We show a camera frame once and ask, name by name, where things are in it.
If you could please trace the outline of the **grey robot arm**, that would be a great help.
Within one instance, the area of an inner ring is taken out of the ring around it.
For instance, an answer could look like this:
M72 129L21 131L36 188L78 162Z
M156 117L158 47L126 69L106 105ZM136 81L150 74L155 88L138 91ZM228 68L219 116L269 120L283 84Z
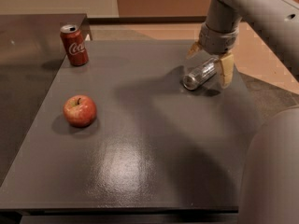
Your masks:
M211 0L198 41L222 58L245 21L294 77L299 73L299 5L292 0ZM268 120L253 137L244 166L238 224L299 224L299 107Z

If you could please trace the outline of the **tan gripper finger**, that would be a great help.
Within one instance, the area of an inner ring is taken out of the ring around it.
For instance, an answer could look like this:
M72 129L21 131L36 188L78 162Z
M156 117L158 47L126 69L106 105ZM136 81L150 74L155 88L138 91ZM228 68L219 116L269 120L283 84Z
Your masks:
M227 88L233 79L234 54L227 52L219 57L220 84L223 89Z
M187 52L186 58L187 59L191 59L194 56L196 56L201 50L202 50L202 46L200 45L200 43L198 41L194 42L190 49Z

